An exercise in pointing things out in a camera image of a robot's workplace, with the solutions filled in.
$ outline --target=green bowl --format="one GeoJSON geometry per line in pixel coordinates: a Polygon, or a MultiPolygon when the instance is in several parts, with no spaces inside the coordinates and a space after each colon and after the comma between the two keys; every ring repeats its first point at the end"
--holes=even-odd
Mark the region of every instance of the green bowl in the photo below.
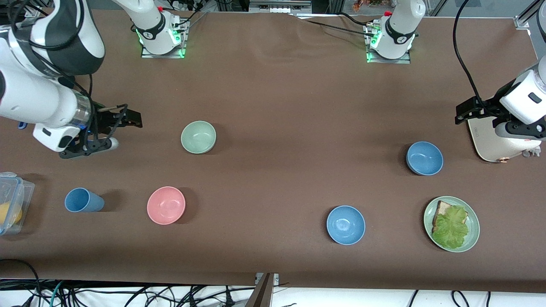
{"type": "Polygon", "coordinates": [[[216,143],[216,130],[206,121],[194,121],[182,131],[182,146],[192,154],[204,154],[216,143]]]}
{"type": "Polygon", "coordinates": [[[429,238],[432,240],[432,242],[434,242],[434,244],[438,245],[440,248],[446,251],[466,252],[467,250],[474,247],[479,238],[479,221],[476,213],[474,212],[474,210],[472,210],[472,208],[470,208],[467,203],[457,197],[440,196],[433,199],[432,202],[430,202],[429,205],[426,206],[425,214],[423,216],[423,222],[425,223],[426,234],[429,235],[429,238]],[[466,226],[468,226],[468,234],[465,236],[465,242],[462,244],[462,246],[456,249],[443,247],[442,245],[434,241],[434,238],[432,237],[432,221],[434,220],[434,215],[436,214],[436,209],[438,208],[438,201],[440,200],[443,200],[450,205],[463,206],[465,208],[465,211],[468,212],[468,218],[465,222],[466,226]]]}

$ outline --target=pink bowl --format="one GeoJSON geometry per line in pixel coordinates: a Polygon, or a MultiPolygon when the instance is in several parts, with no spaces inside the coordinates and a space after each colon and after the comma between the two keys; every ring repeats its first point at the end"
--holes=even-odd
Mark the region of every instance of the pink bowl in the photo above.
{"type": "Polygon", "coordinates": [[[157,189],[148,199],[148,216],[159,225],[176,222],[186,209],[184,195],[177,188],[165,186],[157,189]]]}

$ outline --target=blue bowl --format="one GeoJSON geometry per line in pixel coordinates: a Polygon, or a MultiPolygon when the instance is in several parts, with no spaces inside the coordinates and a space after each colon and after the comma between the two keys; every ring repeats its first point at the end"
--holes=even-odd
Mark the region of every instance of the blue bowl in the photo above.
{"type": "Polygon", "coordinates": [[[366,223],[357,209],[351,206],[339,206],[328,215],[326,229],[330,237],[337,243],[352,245],[364,236],[366,223]]]}
{"type": "Polygon", "coordinates": [[[406,162],[414,173],[432,176],[442,169],[443,156],[434,144],[420,141],[409,147],[406,162]]]}

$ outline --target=metal post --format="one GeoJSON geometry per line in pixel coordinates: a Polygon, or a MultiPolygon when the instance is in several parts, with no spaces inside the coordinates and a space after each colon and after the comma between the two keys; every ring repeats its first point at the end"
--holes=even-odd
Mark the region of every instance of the metal post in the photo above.
{"type": "Polygon", "coordinates": [[[514,24],[516,29],[528,29],[529,19],[531,19],[536,14],[543,2],[544,0],[534,0],[523,12],[521,12],[521,14],[514,17],[514,24]]]}
{"type": "Polygon", "coordinates": [[[274,285],[275,275],[273,273],[264,274],[254,291],[252,291],[245,307],[270,307],[274,285]]]}

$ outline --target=bowl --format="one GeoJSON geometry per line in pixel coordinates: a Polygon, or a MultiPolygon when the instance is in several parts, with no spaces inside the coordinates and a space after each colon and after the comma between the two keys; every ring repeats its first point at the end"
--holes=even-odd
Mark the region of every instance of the bowl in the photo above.
{"type": "Polygon", "coordinates": [[[344,205],[330,212],[326,229],[332,240],[342,245],[352,245],[364,236],[366,223],[357,209],[344,205]]]}
{"type": "Polygon", "coordinates": [[[425,214],[423,216],[423,222],[425,224],[425,231],[426,234],[429,235],[429,238],[434,242],[434,244],[438,245],[440,248],[450,251],[450,252],[465,252],[471,248],[474,247],[476,242],[479,238],[479,221],[478,216],[472,210],[472,208],[465,203],[463,200],[453,197],[453,196],[440,196],[435,199],[433,199],[428,206],[426,206],[425,214]],[[455,206],[463,206],[465,208],[465,211],[468,212],[468,217],[466,218],[466,226],[468,226],[468,233],[465,236],[465,242],[462,244],[462,246],[457,247],[456,249],[451,249],[449,247],[443,247],[442,245],[438,244],[436,241],[434,241],[434,238],[432,237],[432,222],[434,220],[434,216],[436,215],[436,209],[438,208],[438,202],[440,200],[443,200],[444,202],[455,205],[455,206]]]}
{"type": "Polygon", "coordinates": [[[148,216],[159,225],[176,222],[186,209],[186,200],[180,190],[166,186],[157,189],[148,199],[148,216]]]}
{"type": "Polygon", "coordinates": [[[419,141],[413,143],[406,154],[408,167],[416,174],[432,176],[443,167],[443,156],[434,144],[419,141]]]}
{"type": "Polygon", "coordinates": [[[206,121],[194,121],[184,128],[180,142],[188,152],[197,155],[204,154],[214,146],[216,130],[206,121]]]}

